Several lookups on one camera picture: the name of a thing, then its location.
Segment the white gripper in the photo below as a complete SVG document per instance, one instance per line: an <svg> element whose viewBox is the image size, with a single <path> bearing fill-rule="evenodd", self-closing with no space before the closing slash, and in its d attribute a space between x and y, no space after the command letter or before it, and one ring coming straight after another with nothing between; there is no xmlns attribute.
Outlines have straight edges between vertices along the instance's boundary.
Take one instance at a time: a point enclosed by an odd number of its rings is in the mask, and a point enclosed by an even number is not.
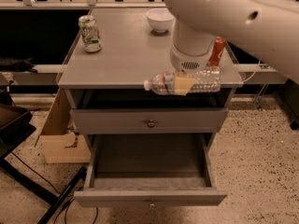
<svg viewBox="0 0 299 224"><path fill-rule="evenodd" d="M174 94L185 96L195 83L195 77L186 73L195 73L203 70L208 63L212 53L212 45L207 49L207 52L200 55L187 55L179 51L174 44L170 48L170 61L177 71L174 77Z"/></svg>

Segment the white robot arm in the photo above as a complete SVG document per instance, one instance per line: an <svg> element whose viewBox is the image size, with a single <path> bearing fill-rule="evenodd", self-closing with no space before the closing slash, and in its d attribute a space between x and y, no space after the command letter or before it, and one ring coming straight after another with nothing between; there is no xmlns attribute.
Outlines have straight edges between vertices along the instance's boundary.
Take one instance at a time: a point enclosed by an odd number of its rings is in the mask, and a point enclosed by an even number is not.
<svg viewBox="0 0 299 224"><path fill-rule="evenodd" d="M206 62L217 36L299 83L299 11L291 0L164 0L174 51Z"/></svg>

